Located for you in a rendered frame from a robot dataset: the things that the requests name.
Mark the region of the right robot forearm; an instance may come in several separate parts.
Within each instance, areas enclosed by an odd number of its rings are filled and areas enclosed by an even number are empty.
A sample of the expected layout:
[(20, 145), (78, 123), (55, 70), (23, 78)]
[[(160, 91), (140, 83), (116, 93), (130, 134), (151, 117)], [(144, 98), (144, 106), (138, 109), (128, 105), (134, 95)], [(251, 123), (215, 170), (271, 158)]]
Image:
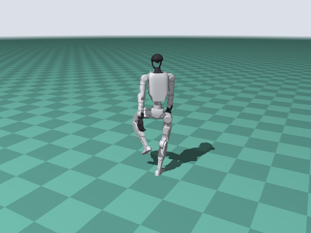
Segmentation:
[(173, 106), (173, 99), (174, 99), (174, 94), (171, 96), (168, 96), (168, 101), (167, 101), (167, 107), (171, 108), (171, 106)]

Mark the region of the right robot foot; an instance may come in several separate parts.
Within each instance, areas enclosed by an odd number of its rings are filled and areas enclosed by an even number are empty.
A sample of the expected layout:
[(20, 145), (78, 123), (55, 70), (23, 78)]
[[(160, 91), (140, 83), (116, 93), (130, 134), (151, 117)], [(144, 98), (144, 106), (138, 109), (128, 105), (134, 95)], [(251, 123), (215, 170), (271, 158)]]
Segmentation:
[(160, 171), (159, 171), (159, 169), (156, 170), (156, 171), (155, 171), (155, 176), (159, 176), (162, 172), (164, 172), (164, 170), (165, 170), (164, 167), (162, 167)]

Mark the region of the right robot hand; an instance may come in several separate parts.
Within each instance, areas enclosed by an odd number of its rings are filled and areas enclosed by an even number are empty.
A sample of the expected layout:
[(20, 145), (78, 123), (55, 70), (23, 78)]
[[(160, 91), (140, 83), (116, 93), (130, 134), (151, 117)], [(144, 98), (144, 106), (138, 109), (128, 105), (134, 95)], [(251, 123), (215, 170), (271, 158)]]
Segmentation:
[(173, 107), (173, 106), (171, 106), (171, 108), (168, 108), (168, 107), (167, 107), (167, 109), (166, 109), (166, 111), (165, 111), (165, 112), (168, 112), (168, 113), (170, 113), (170, 114), (171, 114), (172, 107)]

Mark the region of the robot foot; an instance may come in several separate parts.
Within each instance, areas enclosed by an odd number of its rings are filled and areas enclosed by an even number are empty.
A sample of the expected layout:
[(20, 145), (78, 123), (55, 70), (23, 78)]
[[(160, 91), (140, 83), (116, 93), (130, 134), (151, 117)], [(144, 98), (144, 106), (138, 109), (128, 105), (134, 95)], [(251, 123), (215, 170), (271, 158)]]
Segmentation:
[(144, 155), (144, 154), (149, 153), (150, 151), (152, 151), (152, 148), (150, 146), (147, 146), (146, 148), (144, 148), (144, 150), (141, 154)]
[(159, 169), (156, 170), (156, 171), (155, 171), (155, 176), (159, 176), (162, 172), (164, 172), (164, 170), (165, 170), (164, 167), (162, 167), (160, 171), (159, 171)]

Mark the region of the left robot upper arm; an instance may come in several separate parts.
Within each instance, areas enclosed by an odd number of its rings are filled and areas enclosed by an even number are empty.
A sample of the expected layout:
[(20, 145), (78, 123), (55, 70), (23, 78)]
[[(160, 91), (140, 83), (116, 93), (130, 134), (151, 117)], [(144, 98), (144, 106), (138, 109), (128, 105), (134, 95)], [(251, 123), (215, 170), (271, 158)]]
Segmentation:
[(149, 79), (149, 74), (142, 75), (140, 78), (139, 90), (140, 90), (141, 100), (144, 100), (146, 98), (146, 95), (145, 95), (146, 81), (148, 81), (148, 79)]

